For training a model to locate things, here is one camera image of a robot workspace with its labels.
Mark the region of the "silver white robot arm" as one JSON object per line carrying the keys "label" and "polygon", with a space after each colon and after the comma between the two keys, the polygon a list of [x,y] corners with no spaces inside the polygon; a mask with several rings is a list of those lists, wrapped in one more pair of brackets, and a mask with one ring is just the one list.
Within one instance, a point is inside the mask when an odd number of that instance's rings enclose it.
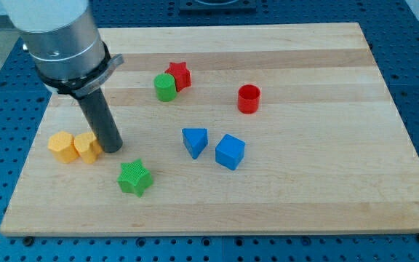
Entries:
{"label": "silver white robot arm", "polygon": [[87,0],[3,0],[47,88],[82,99],[100,89],[124,59],[111,56]]}

